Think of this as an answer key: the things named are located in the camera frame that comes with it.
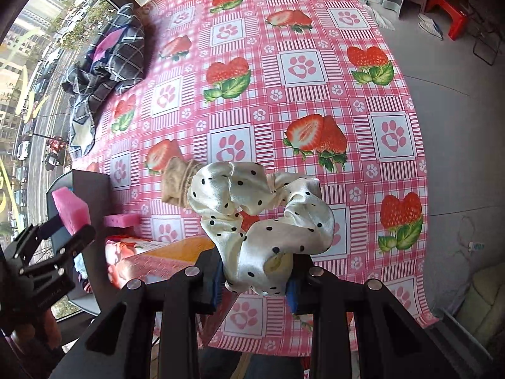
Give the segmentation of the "person left hand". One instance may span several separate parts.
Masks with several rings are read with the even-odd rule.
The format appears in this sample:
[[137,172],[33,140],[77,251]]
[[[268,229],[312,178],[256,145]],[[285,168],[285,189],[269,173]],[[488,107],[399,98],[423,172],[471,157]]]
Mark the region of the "person left hand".
[[35,324],[23,324],[17,327],[10,338],[18,347],[22,347],[32,339],[39,339],[50,349],[56,349],[62,344],[62,334],[52,310],[47,310],[36,318]]

